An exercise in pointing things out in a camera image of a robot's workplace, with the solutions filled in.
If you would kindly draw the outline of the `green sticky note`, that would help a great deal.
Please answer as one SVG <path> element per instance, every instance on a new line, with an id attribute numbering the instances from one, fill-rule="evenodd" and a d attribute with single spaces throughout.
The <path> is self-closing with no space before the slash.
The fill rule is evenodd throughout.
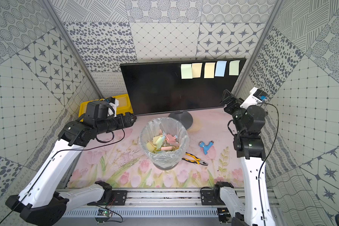
<path id="1" fill-rule="evenodd" d="M 239 75 L 239 67 L 240 60 L 233 60 L 229 62 L 229 75 L 230 76 L 238 76 Z"/>
<path id="2" fill-rule="evenodd" d="M 181 79 L 192 79 L 192 64 L 181 64 Z"/>

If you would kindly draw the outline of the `light blue sticky note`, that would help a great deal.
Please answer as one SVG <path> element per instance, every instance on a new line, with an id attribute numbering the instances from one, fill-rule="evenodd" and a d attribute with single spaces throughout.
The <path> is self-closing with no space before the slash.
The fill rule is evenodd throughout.
<path id="1" fill-rule="evenodd" d="M 215 68 L 215 77 L 224 77 L 227 61 L 218 61 Z"/>

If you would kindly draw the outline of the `mesh waste bin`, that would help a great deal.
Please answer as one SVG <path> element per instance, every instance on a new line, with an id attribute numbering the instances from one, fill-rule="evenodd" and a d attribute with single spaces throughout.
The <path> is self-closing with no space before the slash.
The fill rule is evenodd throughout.
<path id="1" fill-rule="evenodd" d="M 155 165 L 155 167 L 161 170 L 171 170 L 182 160 L 182 156 L 162 153 L 150 156 L 149 159 Z"/>

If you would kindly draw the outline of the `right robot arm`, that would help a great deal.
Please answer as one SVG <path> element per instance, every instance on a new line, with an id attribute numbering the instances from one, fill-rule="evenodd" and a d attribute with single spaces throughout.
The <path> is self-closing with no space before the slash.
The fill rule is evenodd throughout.
<path id="1" fill-rule="evenodd" d="M 245 201 L 241 201 L 235 188 L 228 182 L 217 182 L 213 188 L 214 199 L 229 211 L 233 226 L 274 226 L 276 224 L 266 187 L 266 159 L 268 154 L 260 137 L 266 123 L 265 104 L 267 94 L 254 87 L 245 100 L 224 90 L 221 104 L 232 116 L 235 125 L 234 149 L 241 162 L 244 177 Z"/>

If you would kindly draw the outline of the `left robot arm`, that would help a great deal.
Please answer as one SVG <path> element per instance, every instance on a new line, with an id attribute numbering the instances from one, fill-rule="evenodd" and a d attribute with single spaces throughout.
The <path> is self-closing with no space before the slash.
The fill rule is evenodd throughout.
<path id="1" fill-rule="evenodd" d="M 59 193 L 56 188 L 76 157 L 91 151 L 86 148 L 91 140 L 97 140 L 99 134 L 124 130 L 134 124 L 136 116 L 130 112 L 118 114 L 117 105 L 114 98 L 89 102 L 84 114 L 63 127 L 31 182 L 20 194 L 11 195 L 5 205 L 27 223 L 52 226 L 65 213 L 88 203 L 110 203 L 114 199 L 113 188 L 101 180 L 69 193 Z"/>

